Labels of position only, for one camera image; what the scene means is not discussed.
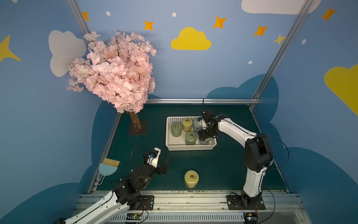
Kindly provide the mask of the yellow canister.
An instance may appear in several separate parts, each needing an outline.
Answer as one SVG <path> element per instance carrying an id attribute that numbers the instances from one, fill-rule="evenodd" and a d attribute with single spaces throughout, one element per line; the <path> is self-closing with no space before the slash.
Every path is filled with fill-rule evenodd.
<path id="1" fill-rule="evenodd" d="M 191 118 L 184 118 L 182 120 L 182 131 L 190 132 L 193 127 L 193 120 Z"/>
<path id="2" fill-rule="evenodd" d="M 185 180 L 185 185 L 189 189 L 193 189 L 196 187 L 196 185 L 199 182 L 199 175 L 196 171 L 189 170 L 185 173 L 184 180 Z"/>

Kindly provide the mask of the white perforated plastic basket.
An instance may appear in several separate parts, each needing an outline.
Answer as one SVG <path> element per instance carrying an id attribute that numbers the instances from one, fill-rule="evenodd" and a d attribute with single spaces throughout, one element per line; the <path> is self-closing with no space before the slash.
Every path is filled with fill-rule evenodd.
<path id="1" fill-rule="evenodd" d="M 169 151 L 195 151 L 195 150 L 212 150 L 217 145 L 216 139 L 208 139 L 209 142 L 206 145 L 200 144 L 197 137 L 195 145 L 186 145 L 185 135 L 186 132 L 182 132 L 181 136 L 174 137 L 171 132 L 171 125 L 173 123 L 182 123 L 184 118 L 191 118 L 192 120 L 199 118 L 199 116 L 176 116 L 167 117 L 166 123 L 166 146 Z"/>

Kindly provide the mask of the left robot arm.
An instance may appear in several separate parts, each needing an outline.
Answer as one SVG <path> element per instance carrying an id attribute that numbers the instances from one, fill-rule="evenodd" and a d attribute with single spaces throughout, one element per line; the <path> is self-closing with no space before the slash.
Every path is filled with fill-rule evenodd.
<path id="1" fill-rule="evenodd" d="M 97 203 L 71 218 L 60 217 L 54 223 L 104 224 L 116 214 L 138 208 L 143 198 L 140 192 L 147 187 L 155 174 L 167 173 L 170 161 L 169 157 L 163 166 L 141 165 Z"/>

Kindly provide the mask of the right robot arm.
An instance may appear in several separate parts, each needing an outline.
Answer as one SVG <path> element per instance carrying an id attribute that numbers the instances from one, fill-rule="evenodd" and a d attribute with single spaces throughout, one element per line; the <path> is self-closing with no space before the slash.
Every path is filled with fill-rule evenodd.
<path id="1" fill-rule="evenodd" d="M 214 115 L 204 111 L 202 121 L 205 126 L 198 132 L 201 141 L 216 138 L 219 132 L 225 133 L 244 147 L 244 161 L 247 166 L 246 181 L 241 191 L 241 204 L 248 208 L 260 200 L 262 182 L 268 167 L 273 161 L 273 153 L 264 134 L 251 132 L 223 114 Z"/>

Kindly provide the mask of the blue hand brush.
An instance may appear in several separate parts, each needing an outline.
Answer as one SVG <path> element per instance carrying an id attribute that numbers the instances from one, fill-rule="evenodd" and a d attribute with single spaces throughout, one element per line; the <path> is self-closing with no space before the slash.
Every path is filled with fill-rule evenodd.
<path id="1" fill-rule="evenodd" d="M 103 180 L 106 176 L 110 176 L 110 175 L 114 174 L 117 171 L 119 164 L 120 164 L 120 161 L 105 158 L 99 164 L 99 167 L 98 167 L 98 171 L 100 174 L 98 185 L 101 185 L 103 183 Z"/>

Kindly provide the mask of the pink cherry blossom tree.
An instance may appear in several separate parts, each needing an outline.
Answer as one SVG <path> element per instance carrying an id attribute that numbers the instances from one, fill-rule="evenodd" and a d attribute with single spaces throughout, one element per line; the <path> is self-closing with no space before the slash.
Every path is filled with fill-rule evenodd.
<path id="1" fill-rule="evenodd" d="M 99 37 L 94 31 L 85 34 L 89 53 L 71 63 L 67 89 L 87 89 L 112 104 L 118 113 L 128 112 L 134 128 L 140 130 L 138 113 L 156 87 L 150 57 L 157 51 L 137 33 L 116 32 L 108 43 Z"/>

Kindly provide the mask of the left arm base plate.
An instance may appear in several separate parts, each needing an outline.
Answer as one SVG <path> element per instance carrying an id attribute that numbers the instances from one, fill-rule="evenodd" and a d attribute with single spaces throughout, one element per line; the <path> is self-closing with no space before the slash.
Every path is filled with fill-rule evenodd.
<path id="1" fill-rule="evenodd" d="M 154 195 L 141 196 L 134 201 L 134 203 L 131 205 L 130 210 L 139 211 L 144 209 L 147 211 L 152 211 L 154 207 L 154 200 Z"/>

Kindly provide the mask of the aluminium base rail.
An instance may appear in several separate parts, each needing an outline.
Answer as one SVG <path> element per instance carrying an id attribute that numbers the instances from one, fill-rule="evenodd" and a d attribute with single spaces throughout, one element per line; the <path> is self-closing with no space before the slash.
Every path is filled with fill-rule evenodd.
<path id="1" fill-rule="evenodd" d="M 109 192 L 96 191 L 81 195 L 77 215 Z M 142 191 L 154 195 L 152 211 L 128 210 L 116 214 L 104 224 L 309 224 L 311 220 L 298 194 L 265 190 L 261 197 L 266 210 L 229 210 L 226 196 L 230 191 Z"/>

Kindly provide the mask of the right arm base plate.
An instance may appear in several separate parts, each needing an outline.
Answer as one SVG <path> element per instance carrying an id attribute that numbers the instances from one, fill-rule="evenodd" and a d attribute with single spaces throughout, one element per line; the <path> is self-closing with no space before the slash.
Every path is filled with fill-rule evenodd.
<path id="1" fill-rule="evenodd" d="M 229 210 L 266 210 L 261 195 L 251 198 L 245 195 L 230 194 L 226 196 L 226 200 Z"/>

